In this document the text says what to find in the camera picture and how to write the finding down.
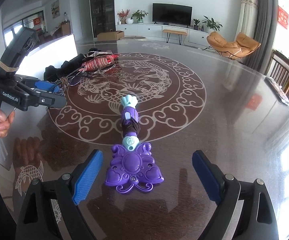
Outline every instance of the blue gripper pad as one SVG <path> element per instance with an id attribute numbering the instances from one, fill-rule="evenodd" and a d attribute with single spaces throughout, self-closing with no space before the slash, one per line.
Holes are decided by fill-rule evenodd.
<path id="1" fill-rule="evenodd" d="M 55 84 L 53 83 L 50 83 L 50 82 L 47 82 L 47 81 L 37 81 L 35 83 L 35 87 L 38 88 L 38 89 L 41 89 L 41 90 L 45 90 L 45 91 L 48 91 L 49 89 L 51 89 Z M 56 86 L 54 91 L 55 93 L 59 92 L 59 87 Z"/>
<path id="2" fill-rule="evenodd" d="M 209 199 L 219 205 L 222 200 L 220 195 L 222 184 L 224 185 L 221 176 L 223 173 L 220 171 L 218 166 L 212 164 L 208 160 L 201 150 L 195 151 L 192 154 L 192 166 L 201 180 Z"/>
<path id="3" fill-rule="evenodd" d="M 100 150 L 97 150 L 93 155 L 92 159 L 89 161 L 87 166 L 84 168 L 80 177 L 77 179 L 74 187 L 74 194 L 72 196 L 72 200 L 76 205 L 80 203 L 80 201 L 85 200 L 89 190 L 93 182 L 95 181 L 103 162 L 103 155 Z"/>

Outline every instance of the dining table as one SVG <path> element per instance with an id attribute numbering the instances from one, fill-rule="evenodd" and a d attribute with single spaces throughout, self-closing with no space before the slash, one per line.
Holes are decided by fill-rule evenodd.
<path id="1" fill-rule="evenodd" d="M 279 239 L 289 239 L 289 104 L 265 76 L 209 50 L 158 41 L 77 45 L 78 53 L 90 48 L 117 54 L 115 68 L 69 86 L 62 109 L 16 109 L 0 139 L 0 193 L 15 221 L 33 179 L 56 180 L 98 149 L 102 167 L 78 206 L 97 239 L 198 239 L 216 209 L 192 166 L 193 152 L 202 150 L 224 174 L 264 181 Z M 164 177 L 147 193 L 104 184 L 111 147 L 122 143 L 127 94 L 138 99 L 139 139 L 151 144 Z M 51 204 L 63 239 L 71 239 L 57 201 Z M 242 205 L 224 239 L 232 238 Z"/>

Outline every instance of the white flower pot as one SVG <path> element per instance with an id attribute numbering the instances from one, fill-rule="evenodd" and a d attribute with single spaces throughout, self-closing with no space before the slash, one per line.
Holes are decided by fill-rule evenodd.
<path id="1" fill-rule="evenodd" d="M 216 30 L 215 29 L 211 29 L 209 27 L 206 28 L 206 31 L 207 33 L 212 33 L 212 32 L 215 32 Z"/>
<path id="2" fill-rule="evenodd" d="M 133 24 L 133 19 L 127 18 L 126 19 L 126 24 Z"/>

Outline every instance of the purple butterfly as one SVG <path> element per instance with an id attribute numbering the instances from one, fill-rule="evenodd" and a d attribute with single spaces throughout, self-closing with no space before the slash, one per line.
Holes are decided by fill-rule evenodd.
<path id="1" fill-rule="evenodd" d="M 133 186 L 143 192 L 153 189 L 153 184 L 161 183 L 164 178 L 160 169 L 151 156 L 151 144 L 140 143 L 133 151 L 128 151 L 123 145 L 115 144 L 111 147 L 113 159 L 107 171 L 105 185 L 116 186 L 119 193 L 129 192 Z"/>

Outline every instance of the silver bolt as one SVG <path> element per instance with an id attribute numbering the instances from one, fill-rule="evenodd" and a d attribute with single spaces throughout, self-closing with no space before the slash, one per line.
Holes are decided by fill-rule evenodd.
<path id="1" fill-rule="evenodd" d="M 257 179 L 257 183 L 258 183 L 259 185 L 263 185 L 263 184 L 264 184 L 264 182 L 263 182 L 262 179 Z"/>
<path id="2" fill-rule="evenodd" d="M 227 180 L 233 180 L 233 175 L 231 175 L 231 174 L 226 174 L 226 175 L 225 175 L 225 178 L 226 178 Z"/>
<path id="3" fill-rule="evenodd" d="M 65 173 L 61 177 L 62 177 L 63 180 L 67 180 L 67 179 L 70 179 L 70 174 L 69 173 Z"/>
<path id="4" fill-rule="evenodd" d="M 37 178 L 32 180 L 32 184 L 34 184 L 34 185 L 37 185 L 38 182 L 39 182 L 39 179 L 37 179 Z"/>

